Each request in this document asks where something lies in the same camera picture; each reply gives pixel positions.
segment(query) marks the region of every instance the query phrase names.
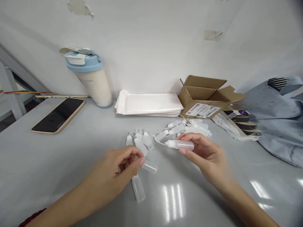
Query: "red bracelet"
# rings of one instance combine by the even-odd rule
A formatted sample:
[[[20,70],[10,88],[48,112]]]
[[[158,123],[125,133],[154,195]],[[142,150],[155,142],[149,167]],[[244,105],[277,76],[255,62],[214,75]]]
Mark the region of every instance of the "red bracelet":
[[[37,213],[34,213],[32,216],[30,216],[24,222],[22,222],[18,227],[25,227],[28,223],[31,222],[31,220],[33,220],[35,217],[37,217],[39,214],[41,214],[45,210],[46,210],[46,208],[44,208],[43,210],[38,211]]]

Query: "table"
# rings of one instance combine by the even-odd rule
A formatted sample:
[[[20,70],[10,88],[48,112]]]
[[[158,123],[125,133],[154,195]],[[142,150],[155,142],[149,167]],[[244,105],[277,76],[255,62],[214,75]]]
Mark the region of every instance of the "table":
[[[0,133],[0,225],[18,226],[72,189],[107,149],[125,145],[129,131],[155,134],[174,118],[123,116],[88,100],[57,135],[30,129],[62,99],[47,99]],[[266,152],[257,142],[232,139],[205,120],[212,140],[226,153],[236,180],[281,226],[302,219],[303,171]],[[107,207],[75,226],[242,226],[199,169],[172,148],[155,144],[146,157],[158,165],[141,169],[146,199],[137,203],[129,183]]]

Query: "white plastic cap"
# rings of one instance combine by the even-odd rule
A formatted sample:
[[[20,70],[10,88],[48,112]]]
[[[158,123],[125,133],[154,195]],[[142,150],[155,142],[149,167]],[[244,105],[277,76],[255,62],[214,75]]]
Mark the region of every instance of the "white plastic cap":
[[[168,141],[165,142],[165,145],[167,145],[170,148],[175,148],[176,143],[175,143],[174,140],[168,140]]]

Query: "fabric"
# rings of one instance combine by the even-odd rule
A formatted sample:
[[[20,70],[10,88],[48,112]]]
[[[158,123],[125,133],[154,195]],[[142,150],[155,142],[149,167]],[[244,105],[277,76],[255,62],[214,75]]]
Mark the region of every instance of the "fabric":
[[[296,167],[303,168],[303,105],[284,95],[303,85],[299,77],[274,78],[246,93],[242,103],[258,124],[263,136],[258,142],[268,152]]]

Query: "right hand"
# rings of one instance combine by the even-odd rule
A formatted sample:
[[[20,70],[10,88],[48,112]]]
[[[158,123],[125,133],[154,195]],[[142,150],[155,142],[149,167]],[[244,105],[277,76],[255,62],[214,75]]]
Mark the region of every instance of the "right hand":
[[[193,151],[180,149],[188,160],[196,164],[207,181],[219,191],[227,189],[234,182],[229,170],[222,147],[201,134],[183,133],[177,140],[191,140],[195,148]]]

